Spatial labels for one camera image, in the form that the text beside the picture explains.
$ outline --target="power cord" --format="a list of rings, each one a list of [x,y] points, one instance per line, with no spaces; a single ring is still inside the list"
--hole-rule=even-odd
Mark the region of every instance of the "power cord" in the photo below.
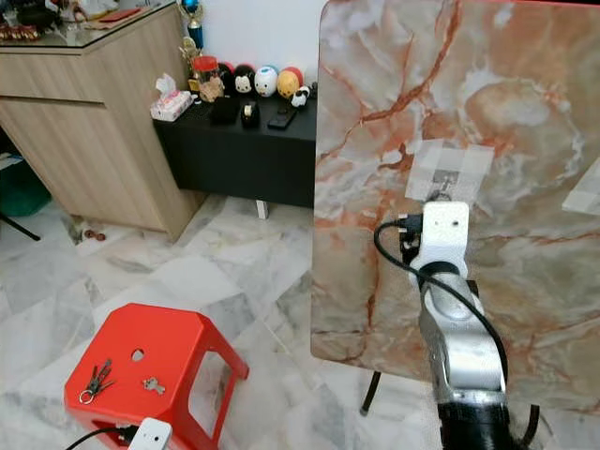
[[[454,295],[456,297],[456,299],[460,303],[462,303],[472,313],[472,315],[477,318],[477,320],[482,325],[484,325],[484,328],[486,328],[487,332],[489,333],[491,338],[494,340],[494,343],[496,344],[496,347],[498,348],[498,354],[500,355],[500,362],[502,364],[502,373],[504,375],[504,383],[508,384],[508,359],[506,357],[506,350],[504,349],[503,340],[500,338],[500,335],[498,334],[496,329],[488,321],[488,319],[486,319],[484,317],[484,315],[481,312],[479,312],[477,310],[477,308],[469,300],[467,300],[462,294],[460,294],[460,292],[451,288],[444,282],[439,281],[438,279],[432,277],[431,275],[426,274],[425,272],[423,272],[421,270],[415,269],[414,267],[410,267],[405,262],[402,262],[398,258],[394,257],[392,254],[390,254],[383,247],[380,235],[383,230],[385,230],[387,228],[394,228],[394,227],[402,228],[402,222],[400,220],[393,220],[390,222],[384,222],[379,227],[377,227],[377,229],[375,230],[375,233],[373,235],[373,241],[375,243],[375,247],[384,256],[384,258],[387,261],[389,261],[390,263],[392,263],[393,265],[399,267],[402,270],[405,270],[406,272],[410,272],[411,274],[417,276],[418,278],[423,279],[427,283],[433,284],[441,289],[444,289],[446,292]]]
[[[123,437],[123,441],[125,443],[130,443],[131,440],[133,440],[133,436],[135,436],[135,433],[138,430],[138,428],[139,427],[136,427],[135,425],[130,425],[129,427],[125,427],[125,428],[120,428],[120,427],[99,428],[99,429],[92,431],[91,433],[87,433],[85,436],[82,436],[80,439],[78,439],[77,441],[72,443],[69,447],[67,447],[66,450],[73,450],[75,447],[77,447],[82,442],[87,441],[91,437],[96,436],[97,434],[102,434],[102,433],[119,433],[119,436]]]
[[[388,252],[383,247],[383,244],[381,241],[382,231],[385,229],[388,229],[388,228],[404,228],[403,225],[404,225],[404,223],[403,223],[402,219],[399,219],[399,220],[392,220],[389,222],[384,222],[380,226],[378,226],[375,229],[375,233],[373,234],[373,242],[375,244],[375,247],[384,256],[384,258],[387,261],[389,261],[390,263],[392,263],[393,265],[399,267],[400,269],[402,269],[406,272],[409,272],[409,273],[417,276],[417,278],[420,278],[429,284],[433,284],[434,286],[437,286],[440,289],[445,290],[447,293],[452,294],[462,305],[465,306],[465,308],[467,308],[472,313],[473,316],[475,316],[477,318],[477,320],[484,326],[484,328],[486,328],[487,332],[489,333],[491,338],[494,340],[494,343],[496,344],[496,348],[498,349],[498,354],[500,356],[500,362],[502,364],[502,374],[504,376],[504,384],[508,384],[508,358],[506,356],[506,349],[504,348],[502,338],[500,337],[500,335],[498,334],[496,329],[493,327],[493,325],[488,321],[488,319],[486,319],[486,317],[482,313],[480,313],[477,310],[477,308],[469,300],[467,300],[467,298],[465,298],[460,292],[456,291],[455,289],[448,286],[444,282],[439,281],[438,279],[432,277],[431,275],[429,275],[421,270],[415,269],[414,267],[411,267],[410,265],[406,264],[405,262],[402,262],[398,258],[394,257],[390,252]],[[540,417],[540,407],[538,405],[531,405],[530,415],[529,415],[529,424],[527,426],[527,430],[525,431],[525,435],[519,441],[519,444],[523,448],[527,448],[529,446],[529,444],[533,441],[533,437],[535,436],[535,433],[537,431],[539,417]]]

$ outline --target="red plastic stool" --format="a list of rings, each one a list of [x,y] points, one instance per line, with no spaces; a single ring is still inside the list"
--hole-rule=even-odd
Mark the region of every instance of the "red plastic stool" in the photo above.
[[[139,351],[142,359],[134,361],[133,354],[141,355]],[[206,352],[218,353],[232,368],[212,437],[188,408],[189,392]],[[104,383],[115,383],[82,404],[80,393],[90,382],[94,366],[100,370],[107,359],[112,360],[112,371]],[[170,448],[218,450],[235,382],[246,379],[248,372],[246,363],[202,314],[130,303],[113,311],[98,330],[65,385],[65,405],[90,430],[139,425],[145,417],[154,417],[172,425]],[[165,387],[162,395],[144,388],[143,381],[152,377]],[[126,446],[115,433],[98,437],[110,448]]]

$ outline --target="black cable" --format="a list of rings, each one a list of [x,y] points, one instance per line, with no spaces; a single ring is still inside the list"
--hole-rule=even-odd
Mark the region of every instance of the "black cable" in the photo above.
[[[99,428],[97,430],[92,431],[91,433],[86,434],[85,436],[81,437],[80,439],[78,439],[77,441],[75,441],[74,443],[72,443],[69,447],[67,447],[67,450],[73,450],[80,443],[82,443],[83,441],[87,441],[88,439],[90,439],[93,436],[96,436],[97,434],[100,434],[100,433],[113,433],[113,432],[121,433],[121,431],[123,431],[123,429],[122,428],[117,428],[117,427]]]
[[[525,448],[529,447],[529,444],[532,443],[533,438],[535,437],[535,432],[537,431],[537,426],[540,422],[540,407],[539,405],[532,405],[529,409],[529,424],[527,425],[527,429],[525,430],[525,434],[521,439],[521,445]]]
[[[390,263],[392,263],[393,265],[396,265],[400,269],[410,272],[411,274],[417,276],[418,278],[421,278],[424,281],[426,281],[430,284],[433,284],[441,289],[444,289],[446,292],[454,295],[456,297],[456,299],[461,304],[463,304],[477,318],[477,320],[482,325],[484,325],[484,328],[486,328],[487,332],[489,333],[491,338],[494,340],[494,343],[496,344],[496,348],[498,349],[498,354],[500,356],[500,362],[502,364],[502,373],[504,375],[504,383],[508,384],[508,358],[506,357],[506,350],[504,349],[503,340],[500,338],[500,335],[498,334],[496,329],[488,321],[488,319],[486,319],[484,317],[484,315],[482,313],[480,313],[477,310],[477,308],[469,300],[467,300],[462,294],[460,294],[460,292],[451,288],[444,282],[439,281],[438,279],[432,277],[431,275],[426,274],[425,272],[422,272],[418,269],[415,269],[414,267],[410,267],[405,262],[402,262],[399,259],[395,258],[393,255],[391,255],[383,247],[381,239],[380,239],[380,234],[382,233],[383,230],[385,230],[387,228],[392,228],[392,227],[402,228],[399,220],[393,220],[391,222],[384,222],[379,227],[377,227],[377,229],[375,230],[375,233],[373,234],[373,241],[375,243],[375,247],[384,256],[384,258],[387,261],[389,261]]]

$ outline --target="black table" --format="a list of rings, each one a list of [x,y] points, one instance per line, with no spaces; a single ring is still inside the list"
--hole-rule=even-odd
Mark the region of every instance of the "black table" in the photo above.
[[[155,129],[177,186],[312,208],[315,189],[317,100],[309,100],[285,130],[267,122],[280,97],[259,98],[261,125],[212,125],[211,105],[192,105],[175,122]]]

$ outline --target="black stand leg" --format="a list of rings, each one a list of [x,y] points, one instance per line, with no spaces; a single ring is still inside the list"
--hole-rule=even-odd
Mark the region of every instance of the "black stand leg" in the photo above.
[[[363,406],[360,408],[361,415],[367,415],[368,409],[371,407],[371,402],[375,397],[375,392],[377,391],[377,386],[379,385],[379,379],[382,377],[381,372],[373,372],[373,377],[371,378],[371,384],[368,386],[367,396],[365,397],[365,401],[363,402]]]
[[[21,225],[19,225],[17,222],[15,222],[14,220],[12,220],[11,218],[6,217],[4,214],[0,213],[0,220],[4,220],[8,225],[10,225],[12,228],[14,228],[15,230],[20,231],[21,233],[25,234],[26,236],[31,237],[34,241],[38,241],[40,239],[40,237],[36,234],[33,234],[32,232],[30,232],[29,230],[27,230],[26,228],[23,228]]]

